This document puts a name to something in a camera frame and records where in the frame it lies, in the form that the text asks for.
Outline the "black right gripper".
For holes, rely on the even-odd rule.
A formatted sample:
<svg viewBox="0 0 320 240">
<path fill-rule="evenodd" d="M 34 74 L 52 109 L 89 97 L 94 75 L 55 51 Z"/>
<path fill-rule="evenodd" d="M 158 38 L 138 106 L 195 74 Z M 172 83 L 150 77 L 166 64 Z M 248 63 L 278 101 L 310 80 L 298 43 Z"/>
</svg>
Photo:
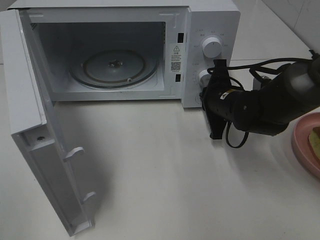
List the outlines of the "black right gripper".
<svg viewBox="0 0 320 240">
<path fill-rule="evenodd" d="M 221 140 L 228 122 L 240 125 L 237 100 L 240 87 L 232 86 L 226 59 L 214 59 L 209 91 L 205 87 L 200 93 L 202 108 L 208 120 L 210 138 Z"/>
</svg>

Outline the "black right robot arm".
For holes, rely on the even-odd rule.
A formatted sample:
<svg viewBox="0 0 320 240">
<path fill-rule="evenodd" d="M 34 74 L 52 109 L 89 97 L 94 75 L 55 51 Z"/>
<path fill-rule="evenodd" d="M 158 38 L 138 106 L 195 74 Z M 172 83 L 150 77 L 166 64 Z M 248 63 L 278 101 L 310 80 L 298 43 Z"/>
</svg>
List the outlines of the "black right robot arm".
<svg viewBox="0 0 320 240">
<path fill-rule="evenodd" d="M 251 65 L 227 66 L 214 60 L 210 80 L 200 94 L 210 137 L 222 138 L 227 123 L 237 130 L 275 136 L 296 118 L 320 106 L 320 58 L 276 58 Z M 248 69 L 259 89 L 232 85 L 231 70 Z"/>
</svg>

